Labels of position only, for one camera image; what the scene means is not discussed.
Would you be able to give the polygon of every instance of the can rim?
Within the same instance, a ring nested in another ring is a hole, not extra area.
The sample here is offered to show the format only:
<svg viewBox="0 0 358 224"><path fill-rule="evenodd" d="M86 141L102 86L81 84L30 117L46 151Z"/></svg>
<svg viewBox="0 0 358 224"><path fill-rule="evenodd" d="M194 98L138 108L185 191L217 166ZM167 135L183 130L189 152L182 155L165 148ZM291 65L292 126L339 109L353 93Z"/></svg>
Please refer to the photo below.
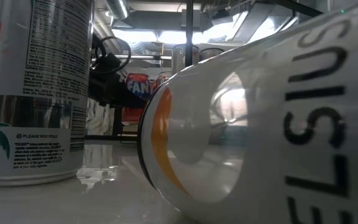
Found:
<svg viewBox="0 0 358 224"><path fill-rule="evenodd" d="M147 181L149 181L150 185L154 188L154 184L152 182L152 179L150 178L149 172L147 171L146 168L146 163L144 162L144 158L143 158L143 153L142 153L142 129L143 129L143 122L144 122L144 118L146 117L146 112L147 109L149 108L151 101L153 100L153 98L156 96L157 92L161 89L161 86L158 86L154 92L152 93L152 95L150 96L149 100L146 103L146 106L143 110L142 116L140 116L140 120L139 120L139 125L137 126L137 155L139 158L139 163L140 166L142 168L143 174L145 175Z"/></svg>
<svg viewBox="0 0 358 224"><path fill-rule="evenodd" d="M183 46L183 45L186 46L186 44L178 44L178 45L173 46L172 49L177 48L177 47L180 47L180 46ZM198 50L200 50L200 48L199 48L198 46L196 46L196 45L194 45L194 44L192 44L192 46L193 46L193 47L196 47Z"/></svg>
<svg viewBox="0 0 358 224"><path fill-rule="evenodd" d="M222 51L222 53L224 52L224 50L223 50L223 49L220 49L220 48L217 48L217 47L211 47L211 48L204 49L204 50L200 51L200 54L201 54L201 53L203 53L204 51L207 51L207 50L221 50L221 51Z"/></svg>

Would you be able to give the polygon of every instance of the aluminum can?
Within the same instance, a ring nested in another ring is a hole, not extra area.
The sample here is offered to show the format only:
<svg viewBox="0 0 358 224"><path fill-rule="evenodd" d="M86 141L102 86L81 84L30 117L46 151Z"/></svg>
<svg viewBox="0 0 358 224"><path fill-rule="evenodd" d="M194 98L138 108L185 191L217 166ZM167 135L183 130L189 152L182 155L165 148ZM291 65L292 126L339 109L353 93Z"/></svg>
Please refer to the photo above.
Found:
<svg viewBox="0 0 358 224"><path fill-rule="evenodd" d="M0 185L83 163L93 0L0 0Z"/></svg>
<svg viewBox="0 0 358 224"><path fill-rule="evenodd" d="M186 68L186 44L179 44L172 48L172 75ZM200 49L193 45L193 65L200 61Z"/></svg>
<svg viewBox="0 0 358 224"><path fill-rule="evenodd" d="M141 73L130 73L126 79L127 88L136 96L147 100L150 98L153 84L149 76ZM123 108L122 123L125 125L138 124L144 109Z"/></svg>
<svg viewBox="0 0 358 224"><path fill-rule="evenodd" d="M139 128L146 177L200 223L358 223L358 3L183 70Z"/></svg>

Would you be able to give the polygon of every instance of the fluorescent light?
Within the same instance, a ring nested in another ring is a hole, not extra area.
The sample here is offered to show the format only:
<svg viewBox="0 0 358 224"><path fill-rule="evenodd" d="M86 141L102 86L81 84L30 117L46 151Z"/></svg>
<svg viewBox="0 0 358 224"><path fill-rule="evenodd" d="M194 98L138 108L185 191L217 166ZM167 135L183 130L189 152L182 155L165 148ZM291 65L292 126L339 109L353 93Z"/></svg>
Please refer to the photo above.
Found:
<svg viewBox="0 0 358 224"><path fill-rule="evenodd" d="M182 31L164 31L162 32L158 41L165 44L185 44L186 43L186 32ZM200 32L193 34L193 44L199 44L206 42L204 35Z"/></svg>
<svg viewBox="0 0 358 224"><path fill-rule="evenodd" d="M204 35L206 35L208 39L217 39L227 35L228 33L230 33L230 31L232 31L232 29L233 22L227 22L212 26L210 29L204 32Z"/></svg>
<svg viewBox="0 0 358 224"><path fill-rule="evenodd" d="M182 31L164 31L158 40L166 44L185 44L186 33Z"/></svg>
<svg viewBox="0 0 358 224"><path fill-rule="evenodd" d="M152 31L136 31L136 30L112 30L114 35L128 43L137 42L154 42L157 41L157 36Z"/></svg>
<svg viewBox="0 0 358 224"><path fill-rule="evenodd" d="M238 13L238 14L233 16L234 24L233 24L233 27L232 27L231 31L226 36L226 41L233 39L233 37L235 36L237 31L240 29L242 23L246 19L247 15L248 15L248 11L244 11L241 14Z"/></svg>
<svg viewBox="0 0 358 224"><path fill-rule="evenodd" d="M253 34L251 39L249 40L248 44L263 39L265 37L268 37L270 35L274 34L274 23L271 18L267 18L262 25L256 30L256 32Z"/></svg>

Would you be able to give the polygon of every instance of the nutrition label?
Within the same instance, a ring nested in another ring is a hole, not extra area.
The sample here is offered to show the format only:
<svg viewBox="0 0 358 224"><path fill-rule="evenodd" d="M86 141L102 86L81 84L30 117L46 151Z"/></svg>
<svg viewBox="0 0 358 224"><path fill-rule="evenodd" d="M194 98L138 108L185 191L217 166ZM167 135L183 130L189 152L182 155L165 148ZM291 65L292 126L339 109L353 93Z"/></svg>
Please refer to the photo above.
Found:
<svg viewBox="0 0 358 224"><path fill-rule="evenodd" d="M15 143L13 169L43 168L62 161L59 142Z"/></svg>
<svg viewBox="0 0 358 224"><path fill-rule="evenodd" d="M34 0L23 93L88 96L91 0Z"/></svg>

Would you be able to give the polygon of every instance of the orange stripe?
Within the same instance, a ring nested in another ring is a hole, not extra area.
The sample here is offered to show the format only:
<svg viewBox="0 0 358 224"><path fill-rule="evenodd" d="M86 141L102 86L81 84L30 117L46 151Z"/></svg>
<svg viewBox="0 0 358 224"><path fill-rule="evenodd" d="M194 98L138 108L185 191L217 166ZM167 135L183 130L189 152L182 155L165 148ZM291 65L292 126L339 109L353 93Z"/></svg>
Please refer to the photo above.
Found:
<svg viewBox="0 0 358 224"><path fill-rule="evenodd" d="M182 186L178 177L176 176L171 163L168 158L167 144L168 144L168 125L169 115L171 113L172 95L171 91L166 88L162 93L161 99L155 110L153 128L152 128L152 147L155 158L160 165L164 174L175 184L179 189L188 192Z"/></svg>

